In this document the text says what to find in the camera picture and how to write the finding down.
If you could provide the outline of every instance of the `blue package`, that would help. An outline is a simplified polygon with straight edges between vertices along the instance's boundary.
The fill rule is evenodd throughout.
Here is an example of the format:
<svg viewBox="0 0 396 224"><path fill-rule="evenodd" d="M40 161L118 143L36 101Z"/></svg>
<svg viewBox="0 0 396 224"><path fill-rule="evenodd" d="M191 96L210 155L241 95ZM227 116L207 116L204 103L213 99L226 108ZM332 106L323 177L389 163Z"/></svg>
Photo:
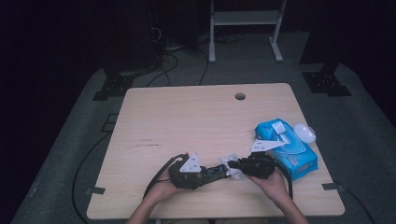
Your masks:
<svg viewBox="0 0 396 224"><path fill-rule="evenodd" d="M292 181L318 169L317 154L298 137L284 120L273 119L260 123L255 131L256 138L259 140L287 143L271 149L268 153L287 168Z"/></svg>

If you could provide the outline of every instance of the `black wire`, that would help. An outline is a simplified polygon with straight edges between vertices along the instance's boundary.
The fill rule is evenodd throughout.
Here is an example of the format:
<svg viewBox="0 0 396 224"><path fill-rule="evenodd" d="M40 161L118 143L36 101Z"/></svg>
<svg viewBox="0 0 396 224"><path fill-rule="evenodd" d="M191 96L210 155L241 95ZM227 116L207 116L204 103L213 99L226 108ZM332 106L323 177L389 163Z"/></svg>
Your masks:
<svg viewBox="0 0 396 224"><path fill-rule="evenodd" d="M361 205L361 208L363 208L364 212L367 214L367 217L370 219L370 221L373 224L375 224L374 218L370 214L369 210L366 208L366 206L364 206L364 204L361 202L361 200L358 198L358 196L356 196L356 194L354 194L352 191L350 191L350 189L348 189L344 185L340 184L339 182L337 182L335 180L333 180L332 182L334 182L334 184L336 184L338 186L341 186L346 192L348 192L356 200L356 202L358 202L358 204Z"/></svg>
<svg viewBox="0 0 396 224"><path fill-rule="evenodd" d="M288 187L289 187L289 196L293 199L293 183L291 180L291 176L288 172L288 170L286 169L286 166L280 162L279 160L275 160L275 164L276 167L280 170L280 172L282 172L283 176L286 177L286 179L288 180Z"/></svg>
<svg viewBox="0 0 396 224"><path fill-rule="evenodd" d="M172 157L161 169L160 171L158 171L158 173L152 177L151 181L148 183L148 186L146 187L146 191L143 194L143 198L146 197L146 195L149 193L149 190L152 188L152 186L157 183L157 179L158 177L160 177L160 175L177 159L177 158L183 158L185 157L187 154L179 154L175 157Z"/></svg>
<svg viewBox="0 0 396 224"><path fill-rule="evenodd" d="M111 135L111 134L112 134L112 132L108 132L108 133L107 133L105 136L103 136L99 141L97 141L97 142L95 143L95 145L93 145L93 146L91 147L91 149L88 151L88 153L84 156L84 158L83 158L82 161L80 162L80 164L79 164L79 166L78 166L78 169L77 169L77 171L76 171L76 173L75 173L74 179L73 179L73 188L72 188L72 202L73 202L73 208L75 209L75 211L76 211L78 217L81 219L81 221L84 222L84 223L87 223L87 224L88 224L88 221L82 216L82 214L78 211L77 206L76 206L76 201L75 201L76 180L77 180L77 177L78 177L79 170L81 169L82 164L84 164L85 160L87 160L88 156L93 152L93 150L94 150L105 138L107 138L107 137L108 137L109 135Z"/></svg>
<svg viewBox="0 0 396 224"><path fill-rule="evenodd" d="M205 71L204 71L204 73L202 74L201 80L199 81L199 84L198 84L199 86L201 86L202 81L204 80L204 76L206 75L207 68L208 68L208 66L209 66L209 59L207 58L206 54L205 54L201 49L198 49L198 50L199 50L202 54L204 54L205 60L206 60Z"/></svg>
<svg viewBox="0 0 396 224"><path fill-rule="evenodd" d="M146 87L149 87L149 85L151 85L151 83L152 83L153 81L155 81L155 79L157 79L158 77L161 77L161 76L163 76L163 75L165 75L165 74L167 75L168 72L170 72L170 71L172 71L173 69L176 68L176 66L178 65L178 58L177 58L176 56L172 55L172 54L167 54L167 56L171 56L172 58L174 58L174 59L176 60L175 65L173 65L170 69L168 69L168 70L166 70L166 71L163 71L161 74L159 74L159 75L156 76L155 78L153 78L153 79L148 83L148 85L147 85Z"/></svg>

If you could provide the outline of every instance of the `wooden table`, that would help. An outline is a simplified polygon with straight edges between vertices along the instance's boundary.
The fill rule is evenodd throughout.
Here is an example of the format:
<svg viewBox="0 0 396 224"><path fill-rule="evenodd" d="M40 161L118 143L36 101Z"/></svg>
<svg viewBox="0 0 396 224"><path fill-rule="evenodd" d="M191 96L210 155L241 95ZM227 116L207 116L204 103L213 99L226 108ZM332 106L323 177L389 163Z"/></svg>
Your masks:
<svg viewBox="0 0 396 224"><path fill-rule="evenodd" d="M243 93L245 100L235 95ZM125 95L87 211L92 219L127 218L142 200L152 177L172 157L197 152L201 165L219 165L236 153L247 157L254 128L270 119L291 126L305 123L288 84L130 89ZM293 182L294 201L306 216L338 216L345 211L317 145L319 169ZM247 178L227 178L182 192L160 203L151 218L283 216Z"/></svg>

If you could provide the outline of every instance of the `floor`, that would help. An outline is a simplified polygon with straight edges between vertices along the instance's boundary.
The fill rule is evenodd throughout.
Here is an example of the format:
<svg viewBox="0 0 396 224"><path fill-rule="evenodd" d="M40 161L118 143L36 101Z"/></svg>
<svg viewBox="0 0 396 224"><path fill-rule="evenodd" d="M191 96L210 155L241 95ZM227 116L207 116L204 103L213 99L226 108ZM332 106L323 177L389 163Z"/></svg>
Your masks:
<svg viewBox="0 0 396 224"><path fill-rule="evenodd" d="M318 148L346 212L340 217L309 217L311 223L392 223L396 219L396 131L357 74L340 64L335 74L352 96L312 93L302 72L322 64L299 64L308 33L285 33L278 39L284 62L277 63L269 33L232 35L233 44L217 44L216 63L207 62L208 44L163 56L163 70L137 77L133 87L288 83L307 123L317 133ZM90 194L95 186L122 96L93 101L106 80L98 70L81 92L29 194L12 223L123 223L88 220ZM287 223L273 217L269 223Z"/></svg>

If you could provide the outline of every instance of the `person's right hand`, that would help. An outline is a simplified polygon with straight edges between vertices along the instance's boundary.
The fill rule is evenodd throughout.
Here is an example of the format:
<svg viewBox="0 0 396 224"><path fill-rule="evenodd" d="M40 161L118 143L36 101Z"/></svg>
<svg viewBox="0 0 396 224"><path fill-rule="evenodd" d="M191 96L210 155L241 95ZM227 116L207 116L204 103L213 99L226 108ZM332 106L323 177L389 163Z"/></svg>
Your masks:
<svg viewBox="0 0 396 224"><path fill-rule="evenodd" d="M276 205L291 200L283 175L277 168L275 168L274 173L267 179L261 179L255 176L249 176L248 178L257 184L262 189L262 192Z"/></svg>

